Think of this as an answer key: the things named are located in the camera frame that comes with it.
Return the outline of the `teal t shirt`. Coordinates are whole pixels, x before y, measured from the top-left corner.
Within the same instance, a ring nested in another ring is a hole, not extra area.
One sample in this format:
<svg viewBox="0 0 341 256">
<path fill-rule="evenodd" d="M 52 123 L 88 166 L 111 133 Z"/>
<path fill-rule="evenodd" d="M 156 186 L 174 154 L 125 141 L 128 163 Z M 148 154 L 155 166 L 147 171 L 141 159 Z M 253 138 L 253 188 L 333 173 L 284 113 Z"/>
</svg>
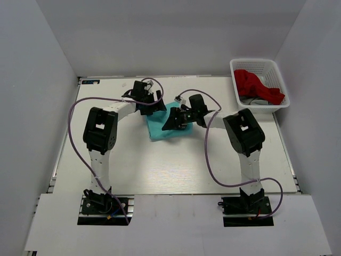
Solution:
<svg viewBox="0 0 341 256">
<path fill-rule="evenodd" d="M 191 135 L 193 131 L 193 124 L 190 123 L 184 130 L 166 130 L 163 131 L 162 127 L 169 118 L 170 110 L 172 107 L 179 107 L 180 104 L 173 101 L 165 105 L 166 111 L 157 111 L 152 115 L 146 116 L 147 128 L 149 131 L 149 138 L 152 141 L 166 140 L 174 137 Z"/>
</svg>

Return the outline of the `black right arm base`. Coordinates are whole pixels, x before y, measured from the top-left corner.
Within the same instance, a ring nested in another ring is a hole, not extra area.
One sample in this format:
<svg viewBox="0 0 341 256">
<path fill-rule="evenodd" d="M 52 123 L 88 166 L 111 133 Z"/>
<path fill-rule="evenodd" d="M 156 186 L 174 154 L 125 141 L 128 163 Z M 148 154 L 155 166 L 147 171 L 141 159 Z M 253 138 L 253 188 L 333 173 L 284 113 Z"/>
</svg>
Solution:
<svg viewBox="0 0 341 256">
<path fill-rule="evenodd" d="M 222 197 L 217 203 L 223 211 L 224 227 L 271 227 L 274 225 L 270 200 L 264 189 L 247 195 L 242 189 L 240 195 Z"/>
</svg>

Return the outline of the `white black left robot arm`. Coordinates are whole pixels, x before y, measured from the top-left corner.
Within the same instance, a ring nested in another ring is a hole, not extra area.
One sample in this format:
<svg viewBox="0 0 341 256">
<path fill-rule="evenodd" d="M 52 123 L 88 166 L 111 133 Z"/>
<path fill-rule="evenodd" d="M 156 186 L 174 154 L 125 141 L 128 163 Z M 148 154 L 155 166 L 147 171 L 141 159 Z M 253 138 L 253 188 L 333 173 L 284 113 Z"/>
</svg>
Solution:
<svg viewBox="0 0 341 256">
<path fill-rule="evenodd" d="M 83 141 L 88 149 L 91 162 L 91 184 L 89 190 L 96 194 L 94 206 L 102 213 L 112 208 L 112 199 L 104 195 L 111 190 L 109 180 L 109 156 L 117 141 L 118 122 L 124 117 L 139 112 L 142 116 L 151 116 L 157 111 L 166 111 L 163 102 L 164 90 L 161 87 L 155 93 L 151 91 L 154 78 L 135 81 L 133 88 L 125 92 L 113 104 L 90 109 Z"/>
</svg>

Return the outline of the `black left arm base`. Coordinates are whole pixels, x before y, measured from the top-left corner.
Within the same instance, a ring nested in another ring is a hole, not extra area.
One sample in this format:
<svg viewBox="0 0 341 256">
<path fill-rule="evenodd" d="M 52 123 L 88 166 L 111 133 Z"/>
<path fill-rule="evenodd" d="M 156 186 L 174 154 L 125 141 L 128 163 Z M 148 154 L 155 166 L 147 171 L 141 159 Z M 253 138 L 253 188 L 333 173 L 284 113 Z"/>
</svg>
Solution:
<svg viewBox="0 0 341 256">
<path fill-rule="evenodd" d="M 134 198 L 97 194 L 85 189 L 80 203 L 79 226 L 128 226 L 133 216 Z"/>
</svg>

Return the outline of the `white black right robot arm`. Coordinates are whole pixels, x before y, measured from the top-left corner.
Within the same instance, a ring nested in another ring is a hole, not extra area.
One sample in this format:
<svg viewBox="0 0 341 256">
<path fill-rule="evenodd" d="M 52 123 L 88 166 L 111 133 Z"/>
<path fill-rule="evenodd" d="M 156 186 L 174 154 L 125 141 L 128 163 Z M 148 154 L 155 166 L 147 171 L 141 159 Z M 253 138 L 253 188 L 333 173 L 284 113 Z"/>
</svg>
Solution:
<svg viewBox="0 0 341 256">
<path fill-rule="evenodd" d="M 264 197 L 261 184 L 259 157 L 265 133 L 261 129 L 254 115 L 249 109 L 242 109 L 233 115 L 220 116 L 219 110 L 209 110 L 202 95 L 195 94 L 189 97 L 190 107 L 183 104 L 183 98 L 177 96 L 175 101 L 179 107 L 172 107 L 170 114 L 162 127 L 163 131 L 183 130 L 189 123 L 197 123 L 206 129 L 204 140 L 205 161 L 212 179 L 220 186 L 239 187 L 241 208 L 252 213 L 260 206 L 260 199 Z M 219 182 L 213 175 L 208 158 L 208 135 L 210 128 L 225 129 L 231 146 L 238 154 L 240 161 L 241 183 L 226 185 Z"/>
</svg>

